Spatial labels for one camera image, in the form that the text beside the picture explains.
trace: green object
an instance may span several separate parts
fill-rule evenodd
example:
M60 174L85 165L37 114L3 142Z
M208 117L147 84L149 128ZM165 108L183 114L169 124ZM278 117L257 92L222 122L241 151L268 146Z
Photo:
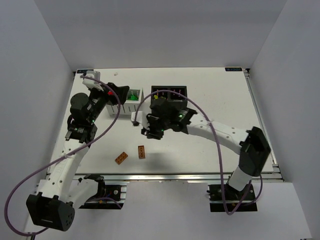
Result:
M130 96L130 100L131 100L131 101L138 101L139 98L138 98L136 95L133 95L133 94L132 94L132 95Z

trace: white table surface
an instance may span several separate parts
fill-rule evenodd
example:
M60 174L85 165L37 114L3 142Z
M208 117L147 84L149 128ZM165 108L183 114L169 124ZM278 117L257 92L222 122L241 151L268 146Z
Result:
M251 129L260 126L248 85L241 71L226 72L223 67L207 68L118 68L95 69L101 72L101 81L117 86L129 85L131 89L143 88L144 96L152 85L187 86L187 95L207 115L226 125ZM89 94L82 84L81 74L76 74L70 98L76 93ZM150 105L146 101L143 108ZM57 159L63 149L67 133L70 103L52 154ZM112 122L104 109L95 124L98 136ZM144 145L146 159L138 158L138 146ZM223 170L232 172L238 165L239 156L221 147ZM126 152L128 158L118 165L115 159ZM77 169L78 174L182 174L218 173L219 162L216 144L207 139L167 130L161 140L147 139L141 135L141 127L133 127L128 118L121 118L100 140L93 144ZM273 172L271 156L263 172Z
M253 184L255 192L260 184ZM79 209L71 228L36 240L299 240L311 238L292 183L264 183L257 212L210 212L206 183L130 182L121 210ZM34 226L30 217L26 232Z

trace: robotic arm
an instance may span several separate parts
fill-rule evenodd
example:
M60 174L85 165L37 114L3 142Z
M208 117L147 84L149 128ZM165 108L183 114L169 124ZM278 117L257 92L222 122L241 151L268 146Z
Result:
M87 71L87 76L100 79L97 71ZM84 79L83 84L90 95L77 93L71 100L67 134L61 155L90 143L96 135L95 121L106 105L116 105L117 100L112 92L103 85ZM128 86L117 87L107 84L124 104L129 91ZM143 111L132 113L134 126L141 124L141 133L148 139L160 140L164 131L172 129L189 135L200 136L215 141L205 118L193 109L177 110L166 99L152 101L151 114ZM228 180L227 191L241 191L252 177L257 177L270 153L268 142L257 127L242 130L213 122L219 142L240 155L239 165ZM38 194L30 194L26 205L35 225L67 231L75 216L75 211L90 198L102 198L106 195L104 178L98 174L89 174L79 180L78 186L70 191L70 186L77 168L90 146L83 148L54 166L54 169Z
M194 135L214 141L215 138L206 119L190 108L177 110L166 99L159 98L151 102L151 113L143 111L132 113L134 126L142 125L141 133L148 139L160 140L164 131ZM253 127L251 130L230 127L213 121L221 145L231 149L239 157L239 165L227 182L228 190L240 192L252 177L258 177L271 151L262 130Z
M100 79L98 71L87 71L86 75ZM101 111L106 105L117 104L115 96L103 85L90 79L84 79L83 84L88 87L90 95L77 93L70 100L71 115L67 121L62 156L91 142L97 132L94 123ZM117 87L113 83L107 85L118 95L120 103L124 104L129 86ZM74 220L75 210L90 198L105 197L104 178L97 174L85 176L78 186L69 192L77 168L89 148L90 146L87 146L73 155L66 155L66 159L54 166L38 194L29 195L26 205L35 225L66 231Z

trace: black box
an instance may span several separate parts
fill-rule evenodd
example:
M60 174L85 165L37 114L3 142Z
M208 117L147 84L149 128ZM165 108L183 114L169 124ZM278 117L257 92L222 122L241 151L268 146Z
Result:
M188 96L187 86L151 86L152 93L160 90L171 90L182 94L185 97ZM175 106L177 110L185 109L188 104L188 101L185 98L171 92L158 92L151 97L151 102L158 98L167 99L168 102L172 103L172 105Z

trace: white backdrop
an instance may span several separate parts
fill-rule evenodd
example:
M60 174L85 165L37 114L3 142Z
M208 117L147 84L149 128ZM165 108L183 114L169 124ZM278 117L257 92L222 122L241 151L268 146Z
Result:
M251 67L286 0L35 0L72 68Z
M49 162L73 79L33 0L1 2L0 73L1 239L20 240L5 224L5 200L20 180ZM39 179L22 185L9 205L21 231L26 199Z
M320 239L320 2L288 0L251 70L282 175Z

